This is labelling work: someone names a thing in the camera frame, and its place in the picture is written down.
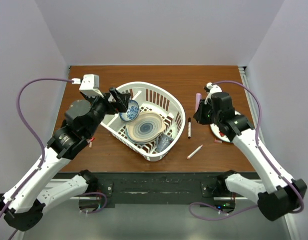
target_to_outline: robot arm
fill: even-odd
[[[74,79],[74,83],[80,84],[80,80]],[[41,167],[38,164],[42,156],[14,187],[0,194],[0,211],[9,204],[4,219],[11,227],[26,231],[54,206],[73,196],[97,189],[97,178],[84,170],[69,181],[42,191],[56,173],[88,145],[106,114],[127,111],[130,93],[121,94],[115,88],[110,88],[109,93],[101,93],[98,88],[97,75],[84,76],[79,89],[85,100],[73,102],[65,113],[61,128],[47,142]],[[27,179],[33,171],[36,171],[35,174]],[[15,190],[24,181],[27,181],[26,184],[12,199]]]
[[[297,209],[300,206],[299,199],[283,178],[289,181],[302,197],[307,190],[305,182],[302,179],[294,180],[259,139],[259,146],[281,174],[278,175],[274,171],[258,149],[255,141],[256,131],[252,124],[244,115],[235,115],[228,93],[222,92],[219,86],[212,83],[208,83],[205,90],[208,95],[206,99],[200,100],[194,118],[202,125],[216,124],[246,156],[263,182],[255,183],[231,170],[218,177],[220,192],[233,192],[247,197],[255,202],[263,215],[271,221]]]

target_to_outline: blue bowl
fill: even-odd
[[[119,113],[120,119],[124,122],[130,122],[136,119],[139,115],[139,105],[135,100],[129,100],[127,112]]]

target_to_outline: white wall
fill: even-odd
[[[267,147],[308,185],[308,0],[285,0],[247,76],[263,105]],[[305,212],[295,218],[308,240],[308,192]]]
[[[283,0],[36,0],[72,65],[239,65]]]
[[[29,80],[65,77],[66,64],[34,0],[0,0],[0,193],[11,188],[40,154],[18,118],[15,99]],[[46,141],[51,136],[63,84],[37,83],[24,91],[21,108]],[[0,239],[12,228],[2,219]]]

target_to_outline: wooden tabletop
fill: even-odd
[[[148,82],[171,93],[182,104],[186,119],[195,112],[195,95],[204,96],[203,87],[208,82],[233,80],[241,83],[237,66],[72,66],[69,78],[82,78],[84,74],[100,77],[100,89],[108,92],[128,82]],[[237,111],[252,122],[244,90],[235,84],[222,84],[228,92]],[[79,85],[67,84],[60,106],[55,129],[60,128],[64,113],[70,104],[82,99]],[[238,172],[254,171],[245,156],[232,143],[215,143],[210,127],[199,125],[192,118],[192,137],[187,138],[187,123],[184,131],[168,152],[157,162],[149,162],[140,154],[125,146],[100,126],[95,133],[93,147],[86,147],[74,160],[65,166],[63,172]],[[191,159],[186,157],[199,145],[202,149]]]

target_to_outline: laundry basket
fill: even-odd
[[[162,159],[176,144],[185,126],[185,111],[180,102],[162,88],[145,82],[131,82],[117,87],[121,93],[130,93],[131,99],[139,104],[141,112],[158,113],[166,125],[163,134],[171,136],[174,141],[162,152],[156,152],[156,141],[147,144],[137,144],[129,140],[125,134],[126,122],[119,114],[106,115],[101,125],[109,130],[114,137],[134,151],[140,153],[146,160],[155,162]]]

